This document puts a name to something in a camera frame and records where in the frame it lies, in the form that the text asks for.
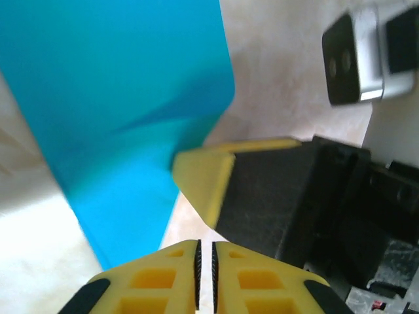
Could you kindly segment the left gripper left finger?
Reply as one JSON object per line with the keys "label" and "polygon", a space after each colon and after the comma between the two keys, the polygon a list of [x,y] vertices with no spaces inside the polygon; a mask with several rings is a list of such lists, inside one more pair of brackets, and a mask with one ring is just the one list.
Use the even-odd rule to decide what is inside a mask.
{"label": "left gripper left finger", "polygon": [[200,302],[200,241],[179,242],[101,272],[61,313],[195,313]]}

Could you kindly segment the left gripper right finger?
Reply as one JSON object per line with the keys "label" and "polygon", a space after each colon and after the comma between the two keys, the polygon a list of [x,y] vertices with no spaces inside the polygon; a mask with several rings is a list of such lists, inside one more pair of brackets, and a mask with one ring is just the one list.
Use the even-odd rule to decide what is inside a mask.
{"label": "left gripper right finger", "polygon": [[212,245],[215,313],[351,313],[315,273],[230,242]]}

